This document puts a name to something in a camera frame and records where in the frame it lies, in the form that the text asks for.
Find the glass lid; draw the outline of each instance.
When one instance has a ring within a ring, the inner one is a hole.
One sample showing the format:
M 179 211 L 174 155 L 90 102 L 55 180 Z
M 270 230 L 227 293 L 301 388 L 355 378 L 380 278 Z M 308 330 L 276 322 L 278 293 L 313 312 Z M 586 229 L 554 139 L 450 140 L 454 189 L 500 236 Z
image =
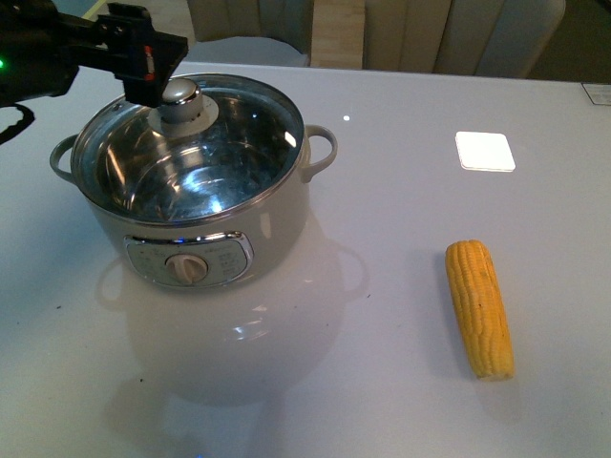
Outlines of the glass lid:
M 193 221 L 271 192 L 298 162 L 301 115 L 264 83 L 188 75 L 170 81 L 164 102 L 121 98 L 81 132 L 72 171 L 93 203 L 152 224 Z

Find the chair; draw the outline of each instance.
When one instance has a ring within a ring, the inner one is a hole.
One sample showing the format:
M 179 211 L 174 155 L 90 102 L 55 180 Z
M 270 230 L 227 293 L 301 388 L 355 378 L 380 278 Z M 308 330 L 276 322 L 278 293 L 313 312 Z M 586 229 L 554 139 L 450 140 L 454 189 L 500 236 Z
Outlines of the chair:
M 368 69 L 526 77 L 565 0 L 366 0 Z
M 197 43 L 185 60 L 304 67 L 314 0 L 187 0 Z

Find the control knob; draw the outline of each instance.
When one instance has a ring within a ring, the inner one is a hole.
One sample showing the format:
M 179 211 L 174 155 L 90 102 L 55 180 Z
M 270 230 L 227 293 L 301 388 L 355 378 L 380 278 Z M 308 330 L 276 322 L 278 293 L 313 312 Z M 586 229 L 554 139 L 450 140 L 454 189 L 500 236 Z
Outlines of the control knob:
M 180 284 L 189 286 L 208 275 L 208 264 L 199 256 L 178 253 L 165 260 L 165 268 Z

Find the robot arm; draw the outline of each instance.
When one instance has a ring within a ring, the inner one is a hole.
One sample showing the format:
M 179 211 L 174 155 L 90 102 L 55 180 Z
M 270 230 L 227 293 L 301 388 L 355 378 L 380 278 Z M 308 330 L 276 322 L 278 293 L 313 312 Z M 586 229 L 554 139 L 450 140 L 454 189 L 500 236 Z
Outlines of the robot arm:
M 0 107 L 65 94 L 79 66 L 113 73 L 128 101 L 158 106 L 187 39 L 155 31 L 143 7 L 108 9 L 92 22 L 51 0 L 0 0 Z

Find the control panel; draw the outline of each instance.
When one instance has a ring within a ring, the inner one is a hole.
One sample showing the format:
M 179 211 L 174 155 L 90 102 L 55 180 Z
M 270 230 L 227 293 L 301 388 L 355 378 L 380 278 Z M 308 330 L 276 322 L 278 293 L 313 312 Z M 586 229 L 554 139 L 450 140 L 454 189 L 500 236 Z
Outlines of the control panel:
M 170 240 L 128 236 L 124 241 L 134 269 L 167 286 L 205 287 L 236 280 L 254 255 L 242 232 Z

